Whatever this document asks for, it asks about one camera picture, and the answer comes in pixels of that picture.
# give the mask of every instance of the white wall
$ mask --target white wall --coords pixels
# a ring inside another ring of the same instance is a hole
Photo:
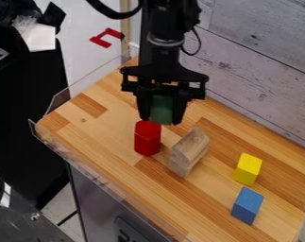
[[[105,49],[90,42],[90,38],[103,32],[107,27],[120,30],[120,21],[111,20],[93,9],[86,0],[35,0],[42,11],[45,11],[52,1],[62,8],[67,16],[62,24],[61,32],[58,35],[62,46],[64,64],[67,72],[68,83],[75,83],[78,79],[88,75],[106,62],[121,54],[120,40],[110,36],[104,40],[112,43],[112,46]],[[120,1],[105,0],[108,6],[119,10]],[[108,73],[117,68],[121,61],[115,61],[114,65],[108,65],[108,71],[97,70],[96,79],[103,77],[102,73]]]

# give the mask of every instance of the green block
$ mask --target green block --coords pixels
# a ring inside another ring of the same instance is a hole
[[[151,121],[172,125],[173,98],[170,95],[153,95]]]

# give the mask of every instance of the wooden wall panel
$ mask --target wooden wall panel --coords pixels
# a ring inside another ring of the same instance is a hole
[[[305,146],[305,74],[201,28],[203,46],[182,64],[211,77],[208,94]],[[196,47],[188,36],[187,49]]]
[[[209,30],[305,72],[305,0],[216,0]]]

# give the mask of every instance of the floor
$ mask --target floor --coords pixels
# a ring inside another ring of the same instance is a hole
[[[42,213],[54,224],[58,225],[75,242],[84,242],[84,236],[81,231],[78,215],[72,216],[65,222],[62,220],[68,218],[76,210],[71,185],[68,183],[43,209]]]

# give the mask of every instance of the transparent acrylic wall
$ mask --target transparent acrylic wall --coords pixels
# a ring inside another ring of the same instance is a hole
[[[103,66],[100,66],[95,71],[91,72],[86,77],[75,82],[72,86],[54,95],[50,106],[48,107],[44,116],[48,115],[71,98],[85,91],[96,83],[100,78],[106,76],[112,72],[115,67],[121,65],[122,56],[114,58],[108,61]],[[149,226],[155,230],[156,233],[160,233],[166,241],[190,241],[185,236],[178,232],[175,228],[161,219],[157,214],[152,212],[149,208],[141,204],[133,196],[131,196],[122,187],[115,184],[113,181],[108,179],[99,170],[92,167],[82,157],[75,154],[72,150],[66,147],[61,141],[53,137],[44,127],[37,124],[36,122],[29,120],[29,126],[32,134],[47,147],[56,152],[66,162],[80,171],[89,180],[94,182],[115,200],[122,203],[129,211],[139,217],[143,222],[149,224]]]

